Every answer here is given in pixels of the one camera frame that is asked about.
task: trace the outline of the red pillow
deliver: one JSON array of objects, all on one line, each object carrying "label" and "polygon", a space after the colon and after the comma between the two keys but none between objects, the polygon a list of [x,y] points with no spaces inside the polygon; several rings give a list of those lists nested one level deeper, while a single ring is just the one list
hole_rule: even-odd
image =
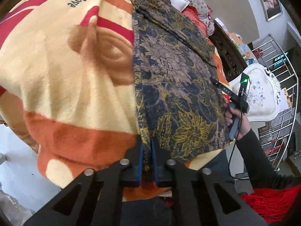
[{"label": "red pillow", "polygon": [[208,37],[207,35],[207,26],[201,21],[198,17],[198,11],[194,6],[187,6],[182,13],[187,16],[191,21],[199,28],[199,30]]}]

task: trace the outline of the human hand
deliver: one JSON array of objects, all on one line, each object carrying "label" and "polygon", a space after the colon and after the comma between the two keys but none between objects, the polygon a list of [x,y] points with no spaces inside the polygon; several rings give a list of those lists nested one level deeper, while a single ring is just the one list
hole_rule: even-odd
[{"label": "human hand", "polygon": [[[225,120],[226,120],[226,125],[230,126],[233,123],[232,117],[233,115],[237,116],[239,119],[241,118],[241,111],[238,109],[233,109],[229,107],[228,103],[224,104],[224,107],[226,108],[225,112]],[[242,119],[240,120],[238,127],[240,127],[239,134],[237,136],[237,133],[235,134],[235,137],[237,136],[237,140],[241,140],[243,136],[245,136],[250,130],[251,126],[248,120],[248,117],[243,114]]]}]

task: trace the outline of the metal bolt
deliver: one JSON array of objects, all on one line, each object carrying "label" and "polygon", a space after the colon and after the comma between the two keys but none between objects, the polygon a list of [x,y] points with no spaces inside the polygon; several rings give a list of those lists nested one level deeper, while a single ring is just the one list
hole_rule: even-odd
[{"label": "metal bolt", "polygon": [[210,175],[212,173],[211,169],[210,168],[204,168],[202,170],[202,172],[205,174],[205,175]]},{"label": "metal bolt", "polygon": [[129,159],[125,159],[125,158],[124,158],[124,159],[121,159],[121,160],[120,160],[120,164],[121,164],[121,165],[124,165],[124,166],[125,166],[125,165],[128,165],[128,164],[130,164],[130,160],[129,160]]},{"label": "metal bolt", "polygon": [[174,159],[167,160],[167,164],[170,166],[174,166],[176,164],[176,161]]},{"label": "metal bolt", "polygon": [[92,168],[88,168],[84,171],[84,174],[86,176],[91,176],[94,173],[94,170]]}]

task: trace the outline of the bed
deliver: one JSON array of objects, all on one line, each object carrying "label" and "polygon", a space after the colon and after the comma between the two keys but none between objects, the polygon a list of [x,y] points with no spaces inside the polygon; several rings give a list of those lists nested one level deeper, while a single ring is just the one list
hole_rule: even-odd
[{"label": "bed", "polygon": [[182,13],[186,16],[188,16],[189,12],[194,13],[189,18],[216,46],[227,81],[234,80],[247,67],[245,60],[222,27],[212,19],[212,10],[208,7],[205,0],[188,1],[190,2],[189,6]]},{"label": "bed", "polygon": [[[23,0],[0,24],[0,114],[43,176],[64,188],[123,158],[137,135],[145,171],[153,135],[196,170],[228,145],[225,95],[210,76],[228,81],[203,0],[186,9],[196,23],[169,0],[40,1]],[[125,199],[163,192],[146,187]]]}]

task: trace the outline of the white wall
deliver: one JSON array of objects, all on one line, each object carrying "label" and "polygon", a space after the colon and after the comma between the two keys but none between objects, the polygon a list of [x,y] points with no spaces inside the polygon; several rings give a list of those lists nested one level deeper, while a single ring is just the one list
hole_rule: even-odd
[{"label": "white wall", "polygon": [[245,43],[259,38],[252,8],[248,0],[205,0],[213,9],[212,18],[219,18],[230,32],[243,37]]},{"label": "white wall", "polygon": [[260,46],[262,42],[265,42],[269,33],[273,35],[284,51],[296,45],[296,41],[287,30],[287,22],[291,21],[291,18],[283,6],[283,15],[267,22],[260,0],[249,0],[249,3],[253,10],[259,31],[259,39],[253,42],[254,47]]}]

